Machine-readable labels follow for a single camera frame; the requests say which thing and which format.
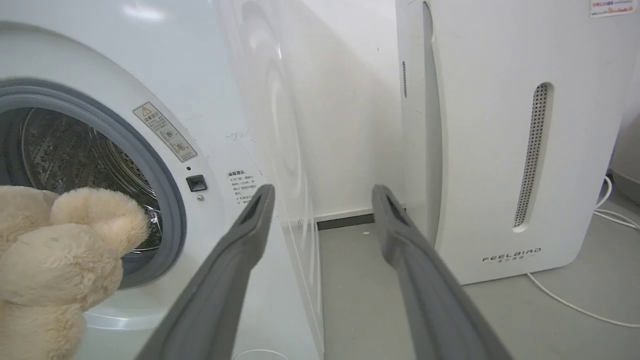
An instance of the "washing machine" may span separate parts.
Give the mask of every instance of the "washing machine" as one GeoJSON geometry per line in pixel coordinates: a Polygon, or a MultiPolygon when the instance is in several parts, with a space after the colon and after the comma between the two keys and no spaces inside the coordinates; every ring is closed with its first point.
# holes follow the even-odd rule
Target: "washing machine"
{"type": "Polygon", "coordinates": [[[0,4],[0,183],[129,194],[152,229],[76,359],[132,359],[262,183],[276,186],[234,358],[321,359],[322,291],[271,1],[0,4]]]}

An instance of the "warning sticker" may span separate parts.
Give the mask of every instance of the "warning sticker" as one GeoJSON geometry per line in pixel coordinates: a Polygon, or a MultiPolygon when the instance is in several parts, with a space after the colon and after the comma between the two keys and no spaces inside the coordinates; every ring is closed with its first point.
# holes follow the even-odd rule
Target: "warning sticker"
{"type": "Polygon", "coordinates": [[[590,4],[590,17],[624,15],[638,7],[637,0],[590,0],[590,4]]]}
{"type": "Polygon", "coordinates": [[[247,174],[244,170],[234,170],[227,172],[227,179],[234,190],[236,204],[238,206],[247,205],[258,187],[255,177],[247,174]]]}
{"type": "Polygon", "coordinates": [[[198,155],[173,124],[150,102],[133,110],[133,113],[164,141],[180,161],[185,162],[198,155]]]}

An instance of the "power cord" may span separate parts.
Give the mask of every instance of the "power cord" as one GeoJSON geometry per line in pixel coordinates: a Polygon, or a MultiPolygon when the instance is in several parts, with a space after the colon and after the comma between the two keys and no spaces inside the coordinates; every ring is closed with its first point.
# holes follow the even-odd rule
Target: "power cord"
{"type": "MultiPolygon", "coordinates": [[[[636,229],[636,230],[640,230],[640,225],[638,225],[636,222],[634,222],[633,220],[629,219],[628,217],[621,215],[615,211],[610,211],[610,210],[604,210],[604,209],[600,209],[600,206],[602,206],[602,204],[604,204],[605,201],[607,201],[609,199],[609,197],[611,196],[611,192],[613,191],[613,184],[611,183],[611,180],[609,180],[608,177],[604,177],[604,180],[607,182],[607,193],[604,195],[604,197],[602,198],[602,200],[598,201],[598,203],[596,204],[596,209],[593,211],[594,215],[598,215],[600,217],[603,217],[607,220],[613,221],[616,224],[620,224],[620,225],[624,225],[627,227],[631,227],[632,229],[636,229]]],[[[549,295],[550,297],[552,297],[553,299],[556,299],[557,301],[559,301],[561,304],[564,304],[576,311],[579,311],[587,316],[590,316],[592,318],[596,318],[598,320],[604,321],[604,322],[608,322],[611,323],[613,325],[618,325],[618,326],[624,326],[624,327],[640,327],[640,323],[625,323],[625,322],[617,322],[616,320],[611,320],[611,319],[607,319],[604,318],[602,316],[590,313],[589,311],[583,310],[573,304],[568,303],[567,301],[564,301],[563,299],[560,299],[558,296],[554,295],[551,291],[548,291],[547,288],[545,288],[544,286],[542,286],[542,284],[540,284],[531,274],[527,274],[529,276],[529,278],[531,279],[531,281],[533,281],[533,283],[540,288],[540,290],[544,291],[547,295],[549,295]]]]}

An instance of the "perforated vent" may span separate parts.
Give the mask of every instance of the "perforated vent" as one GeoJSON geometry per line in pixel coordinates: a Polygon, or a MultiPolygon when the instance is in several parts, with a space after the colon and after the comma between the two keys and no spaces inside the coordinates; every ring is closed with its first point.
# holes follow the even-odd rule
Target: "perforated vent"
{"type": "Polygon", "coordinates": [[[538,167],[538,158],[542,145],[548,92],[548,85],[544,83],[540,84],[533,94],[527,160],[524,167],[524,175],[522,176],[520,198],[518,199],[518,208],[516,209],[513,227],[522,225],[527,217],[527,209],[529,209],[529,201],[531,199],[531,192],[533,191],[534,180],[536,179],[536,169],[538,167]]]}
{"type": "Polygon", "coordinates": [[[402,62],[402,77],[404,81],[404,98],[406,99],[406,65],[402,62]]]}

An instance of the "white wall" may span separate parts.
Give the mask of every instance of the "white wall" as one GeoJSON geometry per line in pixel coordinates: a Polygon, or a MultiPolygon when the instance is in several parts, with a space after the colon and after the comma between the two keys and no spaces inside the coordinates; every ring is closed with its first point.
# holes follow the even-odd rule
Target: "white wall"
{"type": "Polygon", "coordinates": [[[292,0],[287,11],[315,213],[370,213],[376,183],[404,199],[394,0],[292,0]]]}
{"type": "Polygon", "coordinates": [[[625,112],[622,115],[620,132],[623,132],[634,121],[640,121],[640,56],[638,56],[636,61],[636,71],[634,72],[633,82],[629,89],[625,112]]]}

